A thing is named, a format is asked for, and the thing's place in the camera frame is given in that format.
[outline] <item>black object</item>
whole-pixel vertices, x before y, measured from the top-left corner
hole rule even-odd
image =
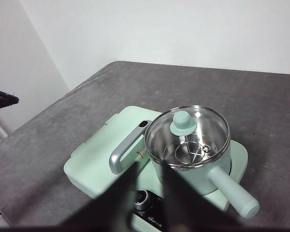
[[[163,211],[163,198],[149,190],[138,190],[136,202],[143,202],[146,199],[145,191],[149,196],[147,199],[149,204],[146,204],[143,210],[135,209],[134,213],[158,230],[165,231],[166,220]]]
[[[143,121],[143,122],[141,122],[141,123],[139,124],[139,127],[144,127],[144,126],[146,126],[147,124],[148,124],[147,121]]]
[[[58,227],[3,228],[0,232],[126,232],[130,231],[136,199],[137,163],[134,163],[96,200]],[[161,215],[164,231],[172,232],[289,232],[290,229],[243,228],[205,200],[165,162],[162,163],[163,195]]]
[[[11,94],[0,91],[0,109],[9,105],[14,105],[19,102],[19,99]]]

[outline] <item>gray tablecloth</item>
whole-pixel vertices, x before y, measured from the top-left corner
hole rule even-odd
[[[128,105],[163,112],[192,104],[224,115],[232,139],[248,150],[241,184],[261,209],[239,220],[290,227],[290,75],[123,61],[107,65],[0,143],[0,211],[15,226],[59,224],[89,201],[63,165],[110,116]],[[238,217],[232,207],[228,213]]]

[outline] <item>lid knob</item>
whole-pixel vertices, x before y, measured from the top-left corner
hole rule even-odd
[[[173,122],[170,125],[171,132],[177,136],[190,135],[196,128],[197,123],[186,111],[176,112],[173,116]]]

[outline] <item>gray handle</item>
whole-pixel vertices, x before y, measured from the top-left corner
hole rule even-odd
[[[109,165],[112,173],[120,174],[122,172],[120,159],[129,147],[142,135],[146,128],[150,125],[150,120],[141,122],[112,152]]]
[[[209,178],[242,217],[251,218],[258,212],[259,202],[220,167],[212,168]]]

